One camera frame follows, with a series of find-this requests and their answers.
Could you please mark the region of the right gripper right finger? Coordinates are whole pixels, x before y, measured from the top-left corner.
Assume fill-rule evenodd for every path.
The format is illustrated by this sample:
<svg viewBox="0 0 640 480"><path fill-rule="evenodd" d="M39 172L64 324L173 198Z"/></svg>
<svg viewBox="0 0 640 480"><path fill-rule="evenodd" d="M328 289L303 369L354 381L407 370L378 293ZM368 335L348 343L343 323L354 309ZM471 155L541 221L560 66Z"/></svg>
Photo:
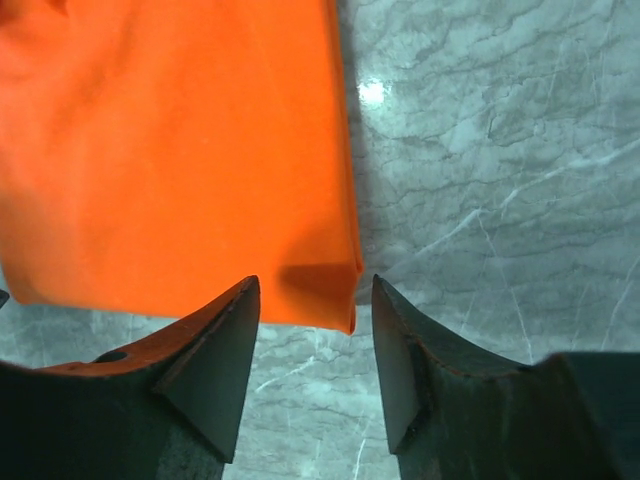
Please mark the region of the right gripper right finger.
<svg viewBox="0 0 640 480"><path fill-rule="evenodd" d="M525 365L420 312L381 277L371 310L389 450L405 479L626 479L630 357Z"/></svg>

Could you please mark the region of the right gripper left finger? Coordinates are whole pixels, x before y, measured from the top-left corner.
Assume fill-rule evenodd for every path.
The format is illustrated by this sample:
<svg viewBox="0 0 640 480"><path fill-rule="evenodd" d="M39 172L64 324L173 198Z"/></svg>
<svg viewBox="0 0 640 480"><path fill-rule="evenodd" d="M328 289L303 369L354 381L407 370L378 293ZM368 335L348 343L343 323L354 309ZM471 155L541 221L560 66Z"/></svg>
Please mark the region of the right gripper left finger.
<svg viewBox="0 0 640 480"><path fill-rule="evenodd" d="M218 479L233 461L260 317L249 276L91 362L1 366L5 479Z"/></svg>

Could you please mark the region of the orange t shirt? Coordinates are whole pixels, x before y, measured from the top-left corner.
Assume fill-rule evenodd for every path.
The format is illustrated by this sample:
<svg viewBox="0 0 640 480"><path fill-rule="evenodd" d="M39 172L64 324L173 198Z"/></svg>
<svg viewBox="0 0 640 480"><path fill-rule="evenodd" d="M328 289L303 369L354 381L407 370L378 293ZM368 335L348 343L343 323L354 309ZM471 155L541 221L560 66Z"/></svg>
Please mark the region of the orange t shirt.
<svg viewBox="0 0 640 480"><path fill-rule="evenodd" d="M255 275L351 333L363 270L333 1L5 1L14 298L180 317Z"/></svg>

